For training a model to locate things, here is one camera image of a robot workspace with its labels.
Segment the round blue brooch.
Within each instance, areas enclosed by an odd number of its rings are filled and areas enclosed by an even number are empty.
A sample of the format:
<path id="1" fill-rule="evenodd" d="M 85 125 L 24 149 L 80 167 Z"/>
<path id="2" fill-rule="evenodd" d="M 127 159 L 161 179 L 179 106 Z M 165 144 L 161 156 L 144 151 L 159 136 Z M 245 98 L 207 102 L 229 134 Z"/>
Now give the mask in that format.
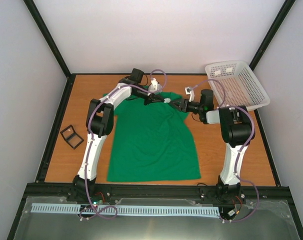
<path id="1" fill-rule="evenodd" d="M 171 99 L 170 99 L 170 98 L 165 98 L 165 99 L 164 99 L 164 103 L 169 104 L 170 102 L 171 102 Z"/>

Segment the white perforated plastic basket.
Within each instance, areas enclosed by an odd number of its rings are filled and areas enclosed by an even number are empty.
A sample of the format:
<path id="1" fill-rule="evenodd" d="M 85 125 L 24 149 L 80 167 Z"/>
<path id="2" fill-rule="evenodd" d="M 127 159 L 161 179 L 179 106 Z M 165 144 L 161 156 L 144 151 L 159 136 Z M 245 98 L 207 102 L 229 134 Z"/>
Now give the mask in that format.
<path id="1" fill-rule="evenodd" d="M 246 106 L 248 111 L 254 111 L 270 104 L 265 89 L 242 60 L 208 64 L 205 72 L 219 105 Z"/>

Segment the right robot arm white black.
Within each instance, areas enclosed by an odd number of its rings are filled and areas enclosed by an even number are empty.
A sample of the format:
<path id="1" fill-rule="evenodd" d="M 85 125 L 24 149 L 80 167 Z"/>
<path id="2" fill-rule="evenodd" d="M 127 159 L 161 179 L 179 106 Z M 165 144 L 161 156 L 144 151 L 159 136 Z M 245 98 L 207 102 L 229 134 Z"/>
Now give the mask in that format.
<path id="1" fill-rule="evenodd" d="M 222 171 L 216 184 L 216 197 L 226 201 L 240 193 L 241 169 L 245 152 L 251 140 L 255 137 L 255 124 L 247 108 L 242 106 L 227 106 L 214 109 L 214 92 L 203 89 L 200 100 L 181 98 L 170 101 L 174 109 L 199 116 L 205 125 L 220 125 L 220 132 L 226 144 Z"/>

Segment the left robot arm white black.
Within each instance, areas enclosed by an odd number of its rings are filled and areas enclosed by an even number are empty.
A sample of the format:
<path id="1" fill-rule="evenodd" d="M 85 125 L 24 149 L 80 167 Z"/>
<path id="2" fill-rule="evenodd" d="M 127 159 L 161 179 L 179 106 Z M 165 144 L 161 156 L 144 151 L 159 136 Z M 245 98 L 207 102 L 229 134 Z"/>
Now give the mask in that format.
<path id="1" fill-rule="evenodd" d="M 89 103 L 86 127 L 87 142 L 81 166 L 73 179 L 77 194 L 84 201 L 91 201 L 96 195 L 95 182 L 97 166 L 103 145 L 114 127 L 114 111 L 126 99 L 135 96 L 146 104 L 157 99 L 167 82 L 160 84 L 153 73 L 161 72 L 167 80 L 167 74 L 161 69 L 155 69 L 149 74 L 150 86 L 141 85 L 144 72 L 134 68 L 128 77 L 122 78 L 116 87 L 100 99 L 92 99 Z"/>

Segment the green t-shirt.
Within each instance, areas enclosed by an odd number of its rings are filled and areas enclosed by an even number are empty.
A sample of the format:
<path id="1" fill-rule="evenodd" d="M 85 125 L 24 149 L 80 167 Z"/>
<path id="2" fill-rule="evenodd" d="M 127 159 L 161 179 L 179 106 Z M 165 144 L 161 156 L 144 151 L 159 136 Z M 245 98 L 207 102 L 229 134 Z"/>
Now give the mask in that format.
<path id="1" fill-rule="evenodd" d="M 187 112 L 168 103 L 144 105 L 141 98 L 116 107 L 107 181 L 153 182 L 201 178 Z"/>

